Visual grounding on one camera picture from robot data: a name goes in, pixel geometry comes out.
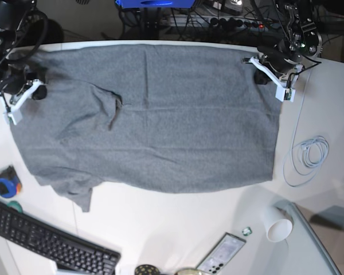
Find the small green object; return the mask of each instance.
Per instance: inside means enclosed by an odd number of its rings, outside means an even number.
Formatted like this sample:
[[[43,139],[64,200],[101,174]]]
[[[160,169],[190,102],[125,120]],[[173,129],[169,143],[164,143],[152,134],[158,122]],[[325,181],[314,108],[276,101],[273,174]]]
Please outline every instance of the small green object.
[[[23,208],[22,208],[22,206],[19,204],[19,202],[17,202],[17,201],[11,201],[11,202],[9,202],[6,206],[7,206],[7,207],[14,208],[14,209],[17,210],[19,213],[23,213]]]
[[[243,234],[243,236],[246,236],[246,237],[251,235],[252,234],[251,228],[249,226],[247,226],[244,230],[242,230],[242,234]]]

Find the white paper cup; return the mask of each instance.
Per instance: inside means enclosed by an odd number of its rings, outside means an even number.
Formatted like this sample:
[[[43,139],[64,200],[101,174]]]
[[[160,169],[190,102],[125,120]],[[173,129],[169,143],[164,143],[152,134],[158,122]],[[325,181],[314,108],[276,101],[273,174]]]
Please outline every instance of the white paper cup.
[[[266,237],[271,242],[280,242],[292,232],[293,224],[277,208],[266,207],[261,214],[261,221],[266,230]]]

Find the table surface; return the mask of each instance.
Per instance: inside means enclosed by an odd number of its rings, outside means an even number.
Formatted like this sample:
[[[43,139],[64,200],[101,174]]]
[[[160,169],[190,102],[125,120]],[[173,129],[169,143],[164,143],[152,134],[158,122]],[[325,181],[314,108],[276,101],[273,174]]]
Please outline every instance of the table surface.
[[[68,50],[120,44],[168,44],[212,46],[255,52],[235,45],[180,41],[95,41],[45,45],[43,50]],[[58,196],[50,186],[41,187],[28,172],[18,152],[0,103],[0,169],[14,165],[24,186],[15,197],[24,212],[60,229],[121,252],[116,274],[133,274],[138,264],[152,264],[166,274],[196,266],[225,232],[242,236],[250,226],[247,244],[220,273],[253,275],[251,266],[264,265],[260,249],[272,249],[260,223],[260,210],[282,199],[296,202],[313,213],[330,206],[344,207],[344,64],[322,60],[301,74],[294,103],[284,102],[275,152],[273,181],[200,194],[164,194],[123,183],[103,183],[93,189],[91,210],[82,213],[70,200]],[[304,86],[307,93],[295,143],[315,135],[324,136],[330,152],[318,176],[309,184],[292,188],[284,183],[282,161],[291,145]],[[298,180],[294,173],[289,179]],[[52,261],[0,238],[0,255],[12,274],[55,274]]]

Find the blue tape roll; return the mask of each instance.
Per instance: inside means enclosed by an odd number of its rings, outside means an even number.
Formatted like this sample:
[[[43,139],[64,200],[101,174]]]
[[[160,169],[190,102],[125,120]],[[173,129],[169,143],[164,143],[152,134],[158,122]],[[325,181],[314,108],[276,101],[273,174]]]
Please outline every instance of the blue tape roll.
[[[4,194],[0,189],[0,196],[2,196],[3,198],[9,199],[17,194],[17,186],[19,184],[19,179],[17,177],[14,177],[11,180],[0,178],[0,185],[1,184],[3,184],[7,189],[7,192],[5,192]]]

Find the black keyboard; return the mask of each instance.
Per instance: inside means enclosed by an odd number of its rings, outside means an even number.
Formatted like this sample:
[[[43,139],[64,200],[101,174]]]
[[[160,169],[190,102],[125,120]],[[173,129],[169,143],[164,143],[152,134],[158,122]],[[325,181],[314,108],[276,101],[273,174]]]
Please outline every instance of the black keyboard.
[[[120,254],[46,225],[0,202],[0,236],[67,268],[112,275]]]

